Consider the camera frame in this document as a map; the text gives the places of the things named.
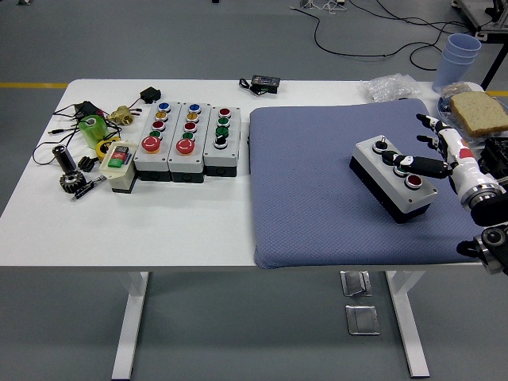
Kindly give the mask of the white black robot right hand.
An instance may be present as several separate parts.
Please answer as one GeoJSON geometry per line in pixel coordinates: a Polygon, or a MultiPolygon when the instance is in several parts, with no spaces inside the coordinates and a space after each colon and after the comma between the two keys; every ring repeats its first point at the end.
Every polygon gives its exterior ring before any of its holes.
{"type": "Polygon", "coordinates": [[[477,198],[483,200],[504,193],[496,179],[481,172],[472,150],[457,130],[428,115],[418,114],[417,119],[435,133],[433,137],[419,136],[418,139],[425,140],[443,159],[405,156],[394,151],[385,151],[382,153],[385,164],[415,175],[437,179],[448,177],[452,189],[464,207],[473,206],[477,198]]]}

